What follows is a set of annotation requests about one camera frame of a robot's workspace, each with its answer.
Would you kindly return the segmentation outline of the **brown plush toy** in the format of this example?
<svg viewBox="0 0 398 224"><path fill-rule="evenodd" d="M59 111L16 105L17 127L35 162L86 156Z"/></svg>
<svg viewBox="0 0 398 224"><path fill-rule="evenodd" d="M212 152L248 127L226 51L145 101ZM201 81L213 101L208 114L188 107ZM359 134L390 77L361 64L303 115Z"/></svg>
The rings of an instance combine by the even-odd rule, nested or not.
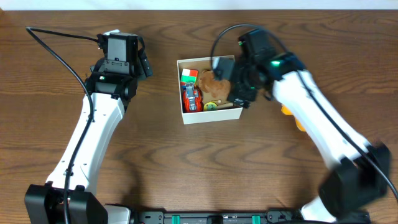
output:
<svg viewBox="0 0 398 224"><path fill-rule="evenodd" d="M213 98L226 98L231 90L228 80L216 80L215 75L210 70L205 70L198 75L197 85L204 93L209 93Z"/></svg>

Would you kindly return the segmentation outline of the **multicoloured puzzle cube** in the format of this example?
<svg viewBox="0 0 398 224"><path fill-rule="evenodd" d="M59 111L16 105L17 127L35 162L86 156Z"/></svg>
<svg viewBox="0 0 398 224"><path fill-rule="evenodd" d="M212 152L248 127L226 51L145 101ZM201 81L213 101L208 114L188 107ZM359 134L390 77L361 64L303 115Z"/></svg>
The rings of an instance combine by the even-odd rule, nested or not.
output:
<svg viewBox="0 0 398 224"><path fill-rule="evenodd" d="M192 69L184 68L182 70L180 83L182 85L185 85L186 83L194 83L194 84L196 84L197 76L198 76L198 70L192 70Z"/></svg>

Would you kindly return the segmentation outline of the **white cardboard box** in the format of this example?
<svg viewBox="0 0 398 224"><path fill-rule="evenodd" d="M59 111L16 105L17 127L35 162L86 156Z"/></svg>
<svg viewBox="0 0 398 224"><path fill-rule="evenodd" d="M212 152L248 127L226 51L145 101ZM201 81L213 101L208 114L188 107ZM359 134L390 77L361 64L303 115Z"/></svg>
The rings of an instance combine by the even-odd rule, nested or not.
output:
<svg viewBox="0 0 398 224"><path fill-rule="evenodd" d="M201 72L202 70L209 70L211 68L210 64L211 63L209 57L177 60L178 81L180 81L180 78L182 76L182 70L184 68L194 69ZM180 92L180 112L182 114L182 119L184 124L197 124L197 123L239 119L243 111L243 109L240 107L232 106L230 108L225 108L216 111L201 111L194 113L186 113L183 103L183 88L181 86L179 86L179 92Z"/></svg>

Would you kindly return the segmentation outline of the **yellow round toy with handle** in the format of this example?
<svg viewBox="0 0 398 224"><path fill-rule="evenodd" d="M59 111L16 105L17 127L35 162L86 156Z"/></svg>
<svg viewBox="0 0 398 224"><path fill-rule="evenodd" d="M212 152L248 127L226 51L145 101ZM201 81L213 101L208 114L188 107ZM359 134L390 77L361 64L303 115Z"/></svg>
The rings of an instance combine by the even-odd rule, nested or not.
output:
<svg viewBox="0 0 398 224"><path fill-rule="evenodd" d="M213 100L204 104L204 111L216 111L233 107L232 103L223 103L222 100Z"/></svg>

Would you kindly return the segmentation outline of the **red toy car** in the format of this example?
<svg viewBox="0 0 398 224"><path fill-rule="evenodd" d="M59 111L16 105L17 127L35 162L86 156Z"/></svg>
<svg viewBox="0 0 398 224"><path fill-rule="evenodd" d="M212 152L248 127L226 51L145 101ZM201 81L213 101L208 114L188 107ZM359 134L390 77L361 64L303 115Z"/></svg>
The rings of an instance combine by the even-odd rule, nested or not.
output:
<svg viewBox="0 0 398 224"><path fill-rule="evenodd" d="M203 111L201 91L194 83L186 83L183 91L183 108L186 113Z"/></svg>

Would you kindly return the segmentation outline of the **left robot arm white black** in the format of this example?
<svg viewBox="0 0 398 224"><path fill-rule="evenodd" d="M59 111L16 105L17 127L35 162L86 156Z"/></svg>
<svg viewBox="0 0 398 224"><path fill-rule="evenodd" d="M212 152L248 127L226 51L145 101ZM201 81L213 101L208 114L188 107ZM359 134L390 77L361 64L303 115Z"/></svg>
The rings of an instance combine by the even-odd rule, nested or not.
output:
<svg viewBox="0 0 398 224"><path fill-rule="evenodd" d="M37 37L38 28L26 30L73 74L84 91L80 117L62 158L43 185L32 184L25 193L30 222L138 223L136 211L125 205L103 205L95 194L111 136L136 95L139 81L153 74L144 39L119 30L98 34L92 41L104 56L83 80Z"/></svg>

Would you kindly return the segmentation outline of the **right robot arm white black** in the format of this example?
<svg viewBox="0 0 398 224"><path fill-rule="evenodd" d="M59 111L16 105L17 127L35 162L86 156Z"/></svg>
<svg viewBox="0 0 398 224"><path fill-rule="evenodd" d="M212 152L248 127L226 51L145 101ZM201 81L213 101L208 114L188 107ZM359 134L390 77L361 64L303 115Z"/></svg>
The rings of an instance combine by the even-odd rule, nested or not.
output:
<svg viewBox="0 0 398 224"><path fill-rule="evenodd" d="M284 223L369 223L363 207L388 191L391 152L386 145L372 145L334 109L317 87L304 63L269 30L248 25L239 37L237 60L210 59L219 80L231 83L228 100L248 108L259 90L276 100L282 111L295 118L319 150L329 174L318 195Z"/></svg>

